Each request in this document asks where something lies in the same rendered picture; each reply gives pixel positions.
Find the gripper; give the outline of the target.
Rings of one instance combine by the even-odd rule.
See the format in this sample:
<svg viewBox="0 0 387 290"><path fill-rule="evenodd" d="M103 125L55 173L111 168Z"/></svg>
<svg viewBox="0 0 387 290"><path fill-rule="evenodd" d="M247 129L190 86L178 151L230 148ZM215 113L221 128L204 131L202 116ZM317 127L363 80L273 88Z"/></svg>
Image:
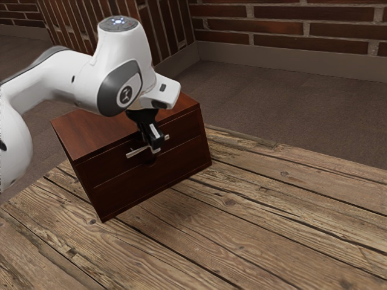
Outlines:
<svg viewBox="0 0 387 290"><path fill-rule="evenodd" d="M161 130L155 124L155 118L159 109L138 109L131 110L126 109L126 116L137 123L138 129L141 132L144 142L150 146L152 153L158 153L161 151L161 147L164 145L165 136Z"/></svg>

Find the dark wooden drawer cabinet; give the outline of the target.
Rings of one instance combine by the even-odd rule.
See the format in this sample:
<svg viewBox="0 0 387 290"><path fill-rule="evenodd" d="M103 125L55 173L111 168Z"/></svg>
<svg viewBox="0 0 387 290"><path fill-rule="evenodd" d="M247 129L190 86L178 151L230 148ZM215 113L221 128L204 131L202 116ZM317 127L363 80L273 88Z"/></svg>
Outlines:
<svg viewBox="0 0 387 290"><path fill-rule="evenodd" d="M81 109L51 125L100 220L127 209L211 166L200 104L181 93L171 110L160 110L157 126L169 139L161 151L146 149L125 113L103 117Z"/></svg>

